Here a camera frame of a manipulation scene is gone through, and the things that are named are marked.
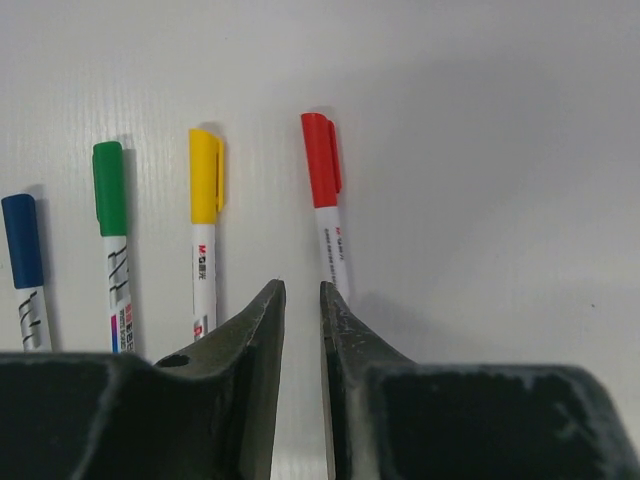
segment green marker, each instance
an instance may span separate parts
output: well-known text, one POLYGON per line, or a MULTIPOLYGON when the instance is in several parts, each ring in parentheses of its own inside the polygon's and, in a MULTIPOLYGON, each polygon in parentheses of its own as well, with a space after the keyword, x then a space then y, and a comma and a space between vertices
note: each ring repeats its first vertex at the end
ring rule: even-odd
POLYGON ((107 313, 113 353, 133 352, 133 315, 127 263, 127 202, 122 145, 93 146, 93 185, 100 236, 104 241, 107 313))

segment red marker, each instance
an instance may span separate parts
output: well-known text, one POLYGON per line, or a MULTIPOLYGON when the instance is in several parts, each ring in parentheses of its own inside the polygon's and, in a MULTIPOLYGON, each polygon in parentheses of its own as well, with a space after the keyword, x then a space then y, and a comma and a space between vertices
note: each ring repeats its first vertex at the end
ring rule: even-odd
POLYGON ((342 178, 335 126, 320 113, 303 113, 301 118, 320 237, 323 277, 334 283, 348 303, 349 282, 338 212, 338 193, 342 189, 342 178))

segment marker cap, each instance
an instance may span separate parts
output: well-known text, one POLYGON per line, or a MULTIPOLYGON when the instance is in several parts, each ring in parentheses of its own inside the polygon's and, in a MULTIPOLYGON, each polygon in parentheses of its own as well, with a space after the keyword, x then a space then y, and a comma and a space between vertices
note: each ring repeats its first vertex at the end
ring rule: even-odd
POLYGON ((342 190, 336 130, 321 113, 303 113, 302 132, 315 208, 335 207, 342 190))
POLYGON ((191 223, 215 224, 224 205, 224 142, 205 130, 189 130, 191 223))
POLYGON ((127 203, 120 142, 103 142, 93 146, 93 185, 100 235, 126 235, 127 203))
POLYGON ((14 287, 41 287, 44 277, 35 200, 26 193, 5 197, 2 199, 2 213, 14 287))

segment green cap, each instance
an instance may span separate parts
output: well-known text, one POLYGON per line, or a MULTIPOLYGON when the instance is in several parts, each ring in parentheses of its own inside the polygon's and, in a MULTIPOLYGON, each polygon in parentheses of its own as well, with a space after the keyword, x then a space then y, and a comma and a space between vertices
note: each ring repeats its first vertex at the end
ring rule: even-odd
POLYGON ((126 235, 127 203, 120 142, 104 142, 93 146, 93 186, 100 235, 126 235))

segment blue marker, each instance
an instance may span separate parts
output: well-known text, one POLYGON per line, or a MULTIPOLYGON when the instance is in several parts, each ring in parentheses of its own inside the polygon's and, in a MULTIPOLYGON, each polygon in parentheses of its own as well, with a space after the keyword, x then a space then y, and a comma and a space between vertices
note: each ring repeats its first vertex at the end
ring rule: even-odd
POLYGON ((20 193, 2 199, 13 285, 25 352, 50 352, 51 335, 44 303, 44 276, 38 240, 36 202, 20 193))

